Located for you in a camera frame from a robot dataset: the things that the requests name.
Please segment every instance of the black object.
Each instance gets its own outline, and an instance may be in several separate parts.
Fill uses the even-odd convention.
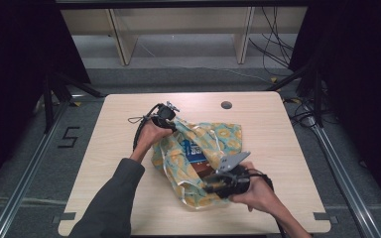
[[[208,193],[216,193],[220,198],[226,198],[232,194],[241,194],[249,189],[250,177],[261,177],[268,186],[274,190],[272,181],[267,175],[256,171],[256,174],[250,174],[244,167],[238,165],[233,170],[225,173],[218,173],[203,178]]]
[[[322,26],[320,26],[320,28],[323,30],[322,34],[317,38],[315,49],[311,50],[312,54],[309,59],[306,59],[306,55],[303,55],[305,58],[302,59],[302,61],[304,60],[306,62],[305,65],[295,66],[292,60],[290,68],[296,68],[295,72],[267,89],[268,91],[276,91],[293,80],[301,78],[302,80],[297,88],[297,93],[299,96],[308,96],[311,92],[314,93],[314,116],[315,121],[320,127],[322,127],[320,115],[322,74],[329,59],[333,57],[335,48],[340,42],[341,32],[346,28],[345,22],[350,14],[347,10],[348,2],[350,1],[343,0],[333,3],[332,6],[329,6],[330,11],[326,8],[326,5],[313,4],[309,7],[301,31],[306,30],[305,25],[307,22],[309,23],[316,20],[312,19],[312,12],[315,12],[315,9],[326,9],[326,16],[328,18],[327,21],[321,20]]]
[[[381,1],[354,2],[326,84],[341,125],[381,188]]]
[[[147,115],[141,117],[141,123],[139,124],[138,129],[135,133],[133,150],[135,150],[135,148],[137,147],[139,135],[141,134],[142,128],[144,127],[145,123],[150,119],[158,127],[172,129],[173,132],[177,131],[175,123],[172,122],[172,120],[176,117],[175,111],[179,112],[179,109],[168,101],[167,105],[163,103],[158,103],[153,108],[151,108]]]
[[[94,90],[93,88],[76,81],[62,72],[52,72],[46,75],[43,80],[44,101],[46,109],[46,130],[48,133],[54,124],[54,110],[52,102],[52,92],[58,98],[60,102],[69,102],[72,99],[72,95],[66,88],[66,85],[70,84],[78,89],[94,96],[94,97],[106,97],[107,94]]]
[[[43,80],[56,71],[89,83],[61,11],[0,1],[0,168],[32,120]]]

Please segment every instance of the black curtain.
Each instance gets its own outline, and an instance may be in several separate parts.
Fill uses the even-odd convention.
[[[381,187],[381,0],[349,0],[345,11],[339,38],[326,49],[319,70],[341,124]],[[322,34],[320,24],[328,17],[321,6],[308,13],[292,69],[309,60]]]
[[[0,168],[26,130],[47,74],[89,82],[55,4],[20,2],[0,1]]]

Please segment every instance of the metal frame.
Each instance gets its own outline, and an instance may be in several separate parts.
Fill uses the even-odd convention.
[[[315,124],[315,119],[310,117],[312,125]],[[318,125],[313,126],[314,132],[323,144],[323,148],[326,152],[326,159],[329,163],[330,169],[332,170],[335,181],[337,182],[339,189],[344,195],[346,202],[351,209],[356,221],[361,228],[361,232],[364,237],[367,238],[381,238],[381,231],[377,226],[372,214],[367,208],[365,202],[361,198],[354,183],[352,182],[347,170],[339,159],[338,154],[333,148],[332,143],[329,140],[323,127]]]
[[[61,121],[64,112],[67,110],[69,102],[63,102],[60,105],[60,108],[56,114],[56,119],[48,133],[46,133],[42,141],[40,142],[38,148],[36,149],[33,158],[30,160],[26,170],[24,171],[23,176],[17,184],[14,192],[9,198],[5,208],[3,209],[0,215],[0,237],[5,237],[6,233],[11,226],[12,221],[23,202],[23,197],[26,194],[27,190],[30,187],[30,184],[33,181],[33,178],[40,166],[40,163],[43,160],[43,157],[49,147],[49,142],[53,138],[56,128],[58,127],[59,122]]]
[[[60,9],[116,9],[189,7],[301,7],[329,2],[329,0],[57,0],[56,4]],[[32,1],[30,4],[43,5],[44,3]]]

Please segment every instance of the blue label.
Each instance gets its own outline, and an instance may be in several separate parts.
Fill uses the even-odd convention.
[[[200,146],[198,146],[194,142],[190,142],[189,140],[183,140],[181,142],[181,146],[190,163],[206,161],[206,157],[200,149]]]

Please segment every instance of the metal rail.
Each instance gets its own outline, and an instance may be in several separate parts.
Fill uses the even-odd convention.
[[[6,233],[8,232],[8,229],[12,221],[14,220],[18,208],[20,207],[23,201],[23,197],[26,194],[28,188],[30,187],[30,184],[37,172],[37,169],[40,163],[42,162],[42,159],[49,147],[49,141],[52,139],[55,133],[55,129],[61,121],[61,118],[68,106],[69,102],[61,103],[56,115],[55,123],[50,128],[49,132],[43,136],[35,154],[33,155],[33,158],[30,160],[26,170],[24,171],[23,176],[18,182],[17,187],[15,188],[14,192],[12,193],[8,202],[6,203],[4,210],[0,215],[0,237],[5,237]]]
[[[315,120],[312,117],[310,120],[311,123],[315,123]],[[323,144],[323,148],[327,153],[326,159],[333,172],[335,180],[339,185],[343,195],[345,196],[348,206],[351,208],[353,214],[355,215],[363,236],[367,238],[381,237],[381,232],[377,227],[372,214],[370,213],[369,209],[355,188],[354,183],[352,182],[347,170],[339,159],[339,156],[333,148],[326,132],[322,127],[319,126],[313,126],[313,129]]]

